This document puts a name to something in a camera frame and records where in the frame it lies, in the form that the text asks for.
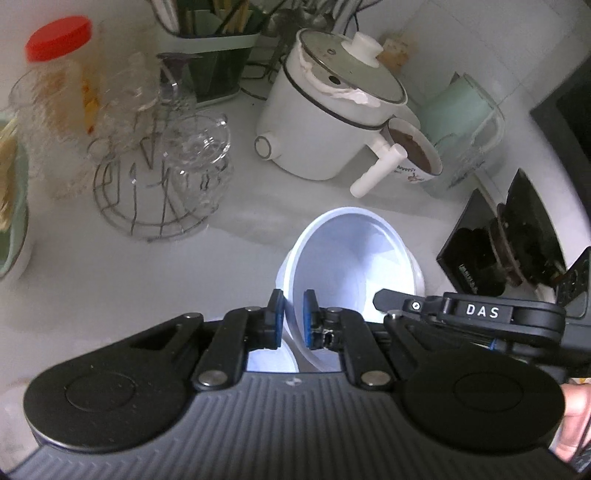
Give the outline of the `person right hand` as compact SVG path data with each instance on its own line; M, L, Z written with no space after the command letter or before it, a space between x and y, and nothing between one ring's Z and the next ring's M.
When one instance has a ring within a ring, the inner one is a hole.
M564 462L590 441L590 384L564 384L565 411L554 453Z

